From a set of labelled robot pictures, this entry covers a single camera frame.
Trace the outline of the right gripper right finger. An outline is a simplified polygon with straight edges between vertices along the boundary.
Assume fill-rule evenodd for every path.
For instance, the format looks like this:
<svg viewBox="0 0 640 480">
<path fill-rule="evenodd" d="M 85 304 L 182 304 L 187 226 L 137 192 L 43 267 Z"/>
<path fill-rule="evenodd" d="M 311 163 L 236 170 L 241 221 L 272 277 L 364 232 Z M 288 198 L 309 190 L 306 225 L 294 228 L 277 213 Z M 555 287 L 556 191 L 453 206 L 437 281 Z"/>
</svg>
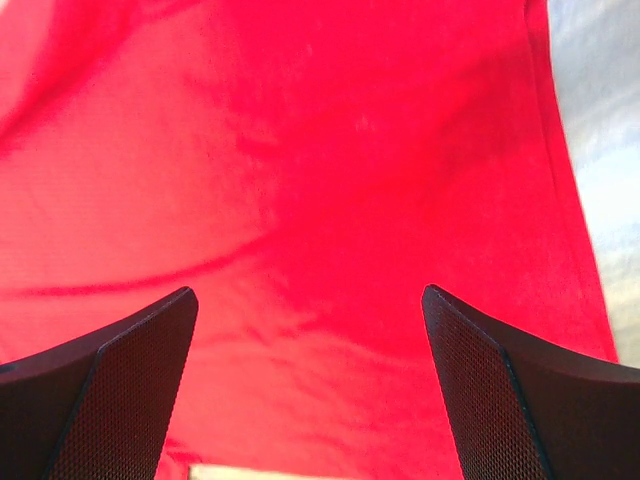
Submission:
<svg viewBox="0 0 640 480">
<path fill-rule="evenodd" d="M 422 308 L 464 478 L 638 478 L 638 369 L 545 341 L 436 285 Z"/>
</svg>

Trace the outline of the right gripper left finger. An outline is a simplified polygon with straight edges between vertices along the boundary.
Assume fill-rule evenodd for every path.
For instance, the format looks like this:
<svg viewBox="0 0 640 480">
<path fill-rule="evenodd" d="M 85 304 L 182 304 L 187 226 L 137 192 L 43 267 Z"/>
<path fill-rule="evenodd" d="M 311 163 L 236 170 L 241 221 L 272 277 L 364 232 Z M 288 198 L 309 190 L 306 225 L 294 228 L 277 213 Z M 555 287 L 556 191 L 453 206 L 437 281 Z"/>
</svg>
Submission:
<svg viewBox="0 0 640 480">
<path fill-rule="evenodd" d="M 2 478 L 154 478 L 197 314 L 194 291 L 183 287 L 3 364 Z"/>
</svg>

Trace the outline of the red t shirt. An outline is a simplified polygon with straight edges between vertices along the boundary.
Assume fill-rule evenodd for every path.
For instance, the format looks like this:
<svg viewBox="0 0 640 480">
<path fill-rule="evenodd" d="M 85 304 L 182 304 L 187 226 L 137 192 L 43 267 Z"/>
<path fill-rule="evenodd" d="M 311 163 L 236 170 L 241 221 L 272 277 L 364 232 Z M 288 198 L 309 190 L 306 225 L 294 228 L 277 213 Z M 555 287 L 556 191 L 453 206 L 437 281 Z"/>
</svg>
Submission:
<svg viewBox="0 0 640 480">
<path fill-rule="evenodd" d="M 1 358 L 191 287 L 160 478 L 459 478 L 429 284 L 617 357 L 545 2 L 2 3 Z"/>
</svg>

